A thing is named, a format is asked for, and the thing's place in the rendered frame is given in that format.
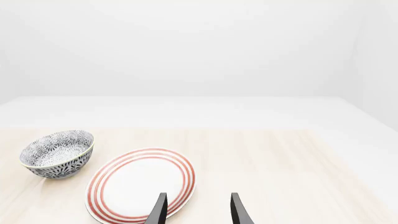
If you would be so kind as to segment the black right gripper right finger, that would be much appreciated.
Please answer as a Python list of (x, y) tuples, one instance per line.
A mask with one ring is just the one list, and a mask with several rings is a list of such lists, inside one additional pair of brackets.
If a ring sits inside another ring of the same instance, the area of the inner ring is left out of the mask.
[(233, 224), (254, 224), (236, 192), (231, 194), (230, 209)]

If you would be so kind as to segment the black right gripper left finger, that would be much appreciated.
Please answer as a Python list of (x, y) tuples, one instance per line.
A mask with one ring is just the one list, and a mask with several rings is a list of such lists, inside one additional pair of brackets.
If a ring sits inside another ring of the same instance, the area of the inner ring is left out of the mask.
[(162, 192), (153, 207), (151, 213), (147, 217), (144, 224), (165, 224), (167, 218), (168, 200), (167, 194)]

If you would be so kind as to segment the white plate with red rings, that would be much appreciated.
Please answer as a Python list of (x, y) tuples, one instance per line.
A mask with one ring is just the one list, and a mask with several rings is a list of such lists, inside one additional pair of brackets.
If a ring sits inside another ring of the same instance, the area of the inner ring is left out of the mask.
[(197, 185), (193, 164), (169, 149), (121, 154), (100, 167), (85, 190), (85, 206), (101, 224), (143, 224), (159, 195), (167, 194), (167, 216), (176, 214)]

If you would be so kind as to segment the blue patterned bowl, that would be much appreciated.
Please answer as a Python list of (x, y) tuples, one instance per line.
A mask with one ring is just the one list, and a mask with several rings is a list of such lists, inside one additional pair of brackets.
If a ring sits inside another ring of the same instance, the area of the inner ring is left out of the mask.
[(36, 139), (22, 150), (19, 160), (32, 173), (46, 179), (66, 179), (90, 160), (94, 136), (84, 130), (66, 130)]

